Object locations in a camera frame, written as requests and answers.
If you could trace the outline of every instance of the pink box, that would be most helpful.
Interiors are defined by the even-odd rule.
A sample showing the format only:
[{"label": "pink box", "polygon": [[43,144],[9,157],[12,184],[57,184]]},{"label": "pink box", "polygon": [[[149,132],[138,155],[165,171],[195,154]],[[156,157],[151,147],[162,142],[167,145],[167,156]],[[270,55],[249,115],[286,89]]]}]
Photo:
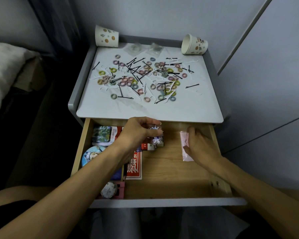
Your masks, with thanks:
[{"label": "pink box", "polygon": [[193,159],[185,152],[183,146],[188,146],[188,132],[181,131],[180,132],[180,142],[182,144],[182,153],[183,153],[183,161],[189,162],[193,161]]}]

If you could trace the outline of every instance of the open drawer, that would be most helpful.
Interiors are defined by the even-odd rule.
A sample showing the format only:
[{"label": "open drawer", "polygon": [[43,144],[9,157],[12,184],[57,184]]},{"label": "open drawer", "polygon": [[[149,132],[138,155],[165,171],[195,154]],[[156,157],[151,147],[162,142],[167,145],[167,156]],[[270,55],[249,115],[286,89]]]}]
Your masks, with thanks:
[{"label": "open drawer", "polygon": [[[81,168],[83,153],[92,146],[95,124],[124,126],[126,120],[92,119],[84,123],[71,175]],[[143,151],[142,180],[126,180],[124,199],[96,199],[90,208],[102,207],[166,207],[244,205],[242,198],[233,197],[230,186],[211,175],[195,162],[184,162],[180,131],[191,125],[217,140],[211,124],[162,122],[164,147]]]}]

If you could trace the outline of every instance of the drawer front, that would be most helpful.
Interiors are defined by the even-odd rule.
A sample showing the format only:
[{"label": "drawer front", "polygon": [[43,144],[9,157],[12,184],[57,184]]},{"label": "drawer front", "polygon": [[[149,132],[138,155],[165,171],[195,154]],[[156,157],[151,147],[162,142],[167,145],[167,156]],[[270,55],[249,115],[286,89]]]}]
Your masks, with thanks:
[{"label": "drawer front", "polygon": [[[125,123],[126,120],[87,118],[71,175],[81,168],[82,155],[92,146],[91,137],[93,127],[96,124],[123,126]],[[177,204],[177,201],[180,200],[179,206],[189,206],[188,203],[196,204],[196,202],[190,200],[193,198],[204,198],[201,203],[208,205],[208,203],[213,202],[207,199],[232,197],[230,186],[222,179],[211,175],[195,162],[183,161],[179,132],[186,130],[190,125],[199,128],[218,146],[214,128],[211,124],[163,122],[164,147],[157,148],[155,151],[143,152],[142,180],[125,181],[124,202],[113,202],[114,200],[111,200],[112,202],[108,204],[106,200],[105,202],[95,200],[93,204],[101,203],[99,206],[112,205],[111,207],[116,204],[116,206],[125,207],[128,205],[126,200],[145,202],[147,199],[158,199],[158,201],[177,199],[175,203]]]}]

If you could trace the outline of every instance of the small plastic bag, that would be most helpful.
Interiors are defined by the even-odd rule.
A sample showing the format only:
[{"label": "small plastic bag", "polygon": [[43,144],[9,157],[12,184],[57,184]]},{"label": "small plastic bag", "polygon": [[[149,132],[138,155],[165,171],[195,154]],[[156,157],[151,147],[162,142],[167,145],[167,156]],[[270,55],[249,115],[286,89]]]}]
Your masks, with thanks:
[{"label": "small plastic bag", "polygon": [[160,46],[158,44],[152,43],[152,45],[149,47],[147,53],[155,56],[156,58],[160,56],[161,52],[163,51],[164,47]]},{"label": "small plastic bag", "polygon": [[183,161],[189,162],[193,161],[193,159],[185,152],[184,146],[188,146],[188,132],[181,131],[180,132],[180,143],[182,144],[182,154],[183,154]]},{"label": "small plastic bag", "polygon": [[[161,126],[153,125],[149,129],[160,129],[161,130],[162,128],[161,128]],[[153,139],[152,139],[153,145],[160,145],[160,144],[163,144],[163,142],[164,142],[163,136],[153,137]]]},{"label": "small plastic bag", "polygon": [[141,52],[145,51],[145,48],[140,43],[132,44],[124,48],[124,51],[127,52],[130,56],[137,56]]}]

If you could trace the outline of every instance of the pillow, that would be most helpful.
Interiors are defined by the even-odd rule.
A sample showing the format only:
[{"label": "pillow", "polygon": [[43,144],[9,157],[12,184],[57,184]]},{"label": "pillow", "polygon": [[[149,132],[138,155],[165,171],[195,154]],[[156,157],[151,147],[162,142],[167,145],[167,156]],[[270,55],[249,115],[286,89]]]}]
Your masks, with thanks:
[{"label": "pillow", "polygon": [[0,107],[26,60],[38,55],[25,48],[0,43]]}]

